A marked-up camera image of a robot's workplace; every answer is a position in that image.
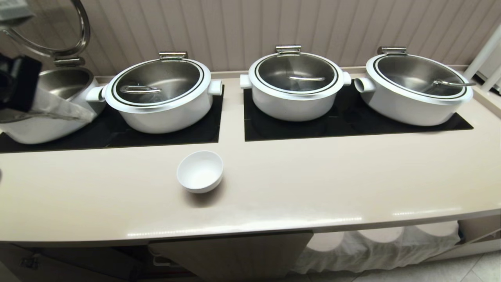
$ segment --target soup pot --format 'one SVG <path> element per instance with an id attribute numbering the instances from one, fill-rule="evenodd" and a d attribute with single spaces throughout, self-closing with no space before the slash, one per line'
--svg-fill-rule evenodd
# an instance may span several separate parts
<path id="1" fill-rule="evenodd" d="M 300 45 L 278 45 L 276 53 L 254 62 L 240 87 L 252 89 L 254 104 L 269 116 L 307 121 L 329 111 L 351 77 L 332 61 L 301 52 Z"/>
<path id="2" fill-rule="evenodd" d="M 102 90 L 127 124 L 144 133 L 194 124 L 209 112 L 212 96 L 221 94 L 221 81 L 211 81 L 209 69 L 186 52 L 161 52 L 157 60 L 122 71 Z"/>
<path id="3" fill-rule="evenodd" d="M 380 47 L 378 54 L 367 61 L 368 77 L 355 79 L 355 87 L 367 105 L 386 117 L 438 125 L 473 97 L 475 83 L 444 64 L 409 55 L 405 47 Z"/>
<path id="4" fill-rule="evenodd" d="M 92 90 L 98 87 L 94 75 L 81 67 L 66 67 L 40 73 L 38 91 L 46 91 L 99 115 L 106 103 Z M 73 133 L 87 125 L 78 120 L 28 117 L 0 122 L 0 129 L 23 144 L 45 143 Z"/>

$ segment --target white pole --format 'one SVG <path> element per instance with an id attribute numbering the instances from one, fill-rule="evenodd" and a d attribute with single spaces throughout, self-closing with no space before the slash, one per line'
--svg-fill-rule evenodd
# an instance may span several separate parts
<path id="1" fill-rule="evenodd" d="M 490 88 L 494 86 L 494 84 L 501 78 L 501 65 L 497 68 L 497 70 L 490 76 L 488 80 L 486 80 L 482 87 L 480 88 L 484 92 L 489 92 Z"/>
<path id="2" fill-rule="evenodd" d="M 483 65 L 483 63 L 489 58 L 491 53 L 496 48 L 496 45 L 501 41 L 501 25 L 494 31 L 490 39 L 487 41 L 485 46 L 482 48 L 480 53 L 475 57 L 473 62 L 464 72 L 464 76 L 467 79 L 473 77 L 473 75 L 479 70 L 479 68 Z"/>

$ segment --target white bowl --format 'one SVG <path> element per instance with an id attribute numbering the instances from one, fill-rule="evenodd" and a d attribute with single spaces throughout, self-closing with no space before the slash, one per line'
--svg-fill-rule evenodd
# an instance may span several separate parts
<path id="1" fill-rule="evenodd" d="M 177 167 L 177 180 L 192 193 L 206 193 L 222 179 L 221 157 L 211 151 L 198 151 L 185 157 Z"/>

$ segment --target white cloth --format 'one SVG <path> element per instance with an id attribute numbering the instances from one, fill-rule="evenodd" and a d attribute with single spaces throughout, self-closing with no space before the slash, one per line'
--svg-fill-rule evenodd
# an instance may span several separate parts
<path id="1" fill-rule="evenodd" d="M 427 233 L 428 229 L 423 227 L 406 226 L 400 236 L 390 242 L 373 241 L 359 231 L 344 232 L 342 242 L 334 249 L 317 251 L 306 247 L 292 271 L 301 274 L 324 270 L 362 272 L 420 263 L 451 249 L 459 242 L 457 222 L 444 223 L 444 229 L 446 228 L 448 232 L 439 232 L 443 236 L 434 236 L 432 234 L 436 234 L 436 230 L 440 229 L 438 225 L 432 228 L 435 233 Z"/>

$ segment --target pot handle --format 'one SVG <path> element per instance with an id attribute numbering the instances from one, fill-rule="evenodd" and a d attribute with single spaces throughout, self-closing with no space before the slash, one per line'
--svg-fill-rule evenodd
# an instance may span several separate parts
<path id="1" fill-rule="evenodd" d="M 89 103 L 101 103 L 104 102 L 103 90 L 104 86 L 94 87 L 87 93 L 85 96 L 85 100 Z"/>
<path id="2" fill-rule="evenodd" d="M 249 79 L 248 74 L 241 74 L 240 75 L 240 88 L 241 89 L 250 89 L 252 88 L 252 83 L 251 80 Z"/>
<path id="3" fill-rule="evenodd" d="M 376 90 L 374 82 L 367 77 L 355 78 L 355 88 L 360 93 L 374 92 Z"/>
<path id="4" fill-rule="evenodd" d="M 222 95 L 222 82 L 220 80 L 212 80 L 208 89 L 209 95 L 221 96 Z"/>
<path id="5" fill-rule="evenodd" d="M 345 86 L 351 85 L 351 75 L 346 71 L 343 72 L 343 84 Z"/>

